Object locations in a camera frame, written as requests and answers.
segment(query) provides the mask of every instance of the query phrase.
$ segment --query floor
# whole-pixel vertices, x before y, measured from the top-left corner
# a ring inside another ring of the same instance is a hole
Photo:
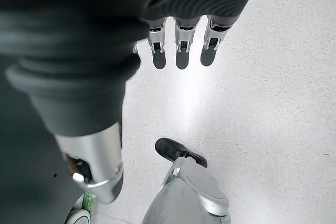
[[[163,70],[146,41],[123,110],[125,179],[94,224],[141,223],[170,167],[163,136],[208,159],[233,224],[336,223],[336,0],[250,0],[210,67],[203,17],[185,70],[167,21]]]

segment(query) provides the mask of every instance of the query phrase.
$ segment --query robotic finger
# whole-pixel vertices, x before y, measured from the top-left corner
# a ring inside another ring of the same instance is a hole
[[[179,69],[185,69],[188,66],[190,46],[193,43],[199,19],[200,17],[190,19],[174,17],[176,65]]]

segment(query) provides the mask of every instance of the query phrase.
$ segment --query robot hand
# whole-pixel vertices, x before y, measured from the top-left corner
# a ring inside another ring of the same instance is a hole
[[[184,69],[197,22],[208,15],[201,62],[209,66],[247,1],[0,0],[0,54],[19,58],[6,76],[29,95],[73,180],[109,203],[123,181],[122,101],[140,66],[134,43],[148,37],[162,69],[165,18],[173,16]]]

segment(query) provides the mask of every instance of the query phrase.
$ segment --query wheel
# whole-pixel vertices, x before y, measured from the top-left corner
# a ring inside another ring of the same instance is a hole
[[[202,65],[208,67],[212,64],[212,62],[214,62],[215,60],[215,56],[216,56],[216,51],[214,51],[213,46],[209,46],[209,49],[206,50],[205,48],[202,49],[202,53],[201,53],[201,63]]]
[[[75,209],[71,211],[65,224],[90,224],[90,213],[84,209]]]

